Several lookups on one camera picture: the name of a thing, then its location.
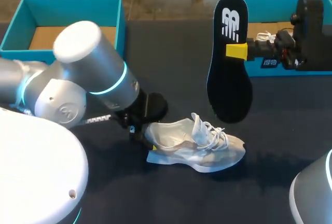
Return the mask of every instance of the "sticker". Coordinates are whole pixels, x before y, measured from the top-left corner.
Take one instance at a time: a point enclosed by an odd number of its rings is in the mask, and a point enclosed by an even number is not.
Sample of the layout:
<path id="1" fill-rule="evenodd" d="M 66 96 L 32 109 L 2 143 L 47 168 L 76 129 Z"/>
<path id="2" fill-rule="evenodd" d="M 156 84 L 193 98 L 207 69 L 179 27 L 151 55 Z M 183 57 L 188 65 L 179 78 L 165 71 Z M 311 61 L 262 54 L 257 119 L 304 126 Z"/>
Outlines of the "sticker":
<path id="1" fill-rule="evenodd" d="M 278 66 L 278 60 L 275 58 L 264 58 L 260 68 L 275 68 Z"/>

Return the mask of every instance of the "blue bin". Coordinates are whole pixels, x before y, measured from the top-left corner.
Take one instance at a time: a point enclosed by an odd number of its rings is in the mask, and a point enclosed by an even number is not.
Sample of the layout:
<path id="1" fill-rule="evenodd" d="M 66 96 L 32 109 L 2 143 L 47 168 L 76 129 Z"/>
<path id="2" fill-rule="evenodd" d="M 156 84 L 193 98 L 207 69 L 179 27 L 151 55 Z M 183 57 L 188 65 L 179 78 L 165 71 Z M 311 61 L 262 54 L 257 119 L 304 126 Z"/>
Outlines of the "blue bin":
<path id="1" fill-rule="evenodd" d="M 51 64 L 55 60 L 52 50 L 29 50 L 36 28 L 83 20 L 116 27 L 114 46 L 123 57 L 126 19 L 122 0 L 21 0 L 0 46 L 1 56 Z"/>
<path id="2" fill-rule="evenodd" d="M 322 1 L 324 4 L 324 24 L 332 24 L 332 1 Z M 298 0 L 245 0 L 245 2 L 248 6 L 249 23 L 271 23 L 289 22 L 291 15 L 296 11 Z M 263 58 L 256 58 L 255 61 L 245 62 L 245 68 L 250 77 L 332 75 L 332 72 L 285 70 L 281 64 L 277 68 L 260 68 L 262 60 Z"/>

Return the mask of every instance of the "shoe sole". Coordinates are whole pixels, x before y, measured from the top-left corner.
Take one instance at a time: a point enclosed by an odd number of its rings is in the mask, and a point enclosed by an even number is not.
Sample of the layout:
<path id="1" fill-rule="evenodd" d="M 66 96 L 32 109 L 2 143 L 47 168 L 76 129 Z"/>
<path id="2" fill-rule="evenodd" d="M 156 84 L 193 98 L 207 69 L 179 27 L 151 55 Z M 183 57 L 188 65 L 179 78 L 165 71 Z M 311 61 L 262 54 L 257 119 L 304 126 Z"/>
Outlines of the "shoe sole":
<path id="1" fill-rule="evenodd" d="M 155 154 L 153 152 L 149 152 L 149 154 L 146 158 L 146 161 L 148 163 L 163 164 L 163 165 L 171 165 L 171 164 L 177 164 L 177 163 L 186 164 L 186 165 L 189 165 L 190 167 L 192 167 L 195 171 L 198 171 L 200 173 L 210 173 L 210 172 L 222 171 L 224 169 L 232 167 L 235 164 L 237 164 L 238 162 L 240 162 L 241 159 L 235 163 L 228 164 L 227 166 L 206 167 L 206 166 L 198 165 L 196 163 L 189 162 L 184 159 L 171 158 L 171 157 Z"/>
<path id="2" fill-rule="evenodd" d="M 223 34 L 223 10 L 239 14 L 238 40 Z M 244 0 L 220 0 L 214 10 L 213 52 L 207 76 L 206 90 L 211 107 L 225 123 L 237 123 L 248 114 L 253 89 L 244 66 L 244 60 L 226 56 L 227 44 L 243 44 L 247 41 L 248 9 Z"/>

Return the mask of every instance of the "black insole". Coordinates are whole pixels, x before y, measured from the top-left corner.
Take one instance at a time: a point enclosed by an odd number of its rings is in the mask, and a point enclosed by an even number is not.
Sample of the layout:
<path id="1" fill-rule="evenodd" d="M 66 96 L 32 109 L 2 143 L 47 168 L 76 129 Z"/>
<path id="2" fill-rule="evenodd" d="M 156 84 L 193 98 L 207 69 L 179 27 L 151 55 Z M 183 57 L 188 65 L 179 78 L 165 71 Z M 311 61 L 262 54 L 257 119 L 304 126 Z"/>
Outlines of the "black insole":
<path id="1" fill-rule="evenodd" d="M 248 9 L 244 0 L 220 0 L 217 3 L 207 94 L 217 117 L 226 123 L 243 120 L 253 100 L 244 60 L 226 57 L 227 44 L 246 43 L 247 29 Z"/>

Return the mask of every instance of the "yellow clip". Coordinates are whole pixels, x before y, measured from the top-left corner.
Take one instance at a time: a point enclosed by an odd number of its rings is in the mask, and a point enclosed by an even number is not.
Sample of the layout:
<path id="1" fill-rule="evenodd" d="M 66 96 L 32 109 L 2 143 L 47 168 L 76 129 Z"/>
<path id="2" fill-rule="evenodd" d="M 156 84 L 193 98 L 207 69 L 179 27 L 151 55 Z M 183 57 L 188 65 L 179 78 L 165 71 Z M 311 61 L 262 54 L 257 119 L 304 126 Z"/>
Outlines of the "yellow clip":
<path id="1" fill-rule="evenodd" d="M 227 44 L 226 56 L 240 58 L 246 61 L 248 56 L 248 44 Z"/>

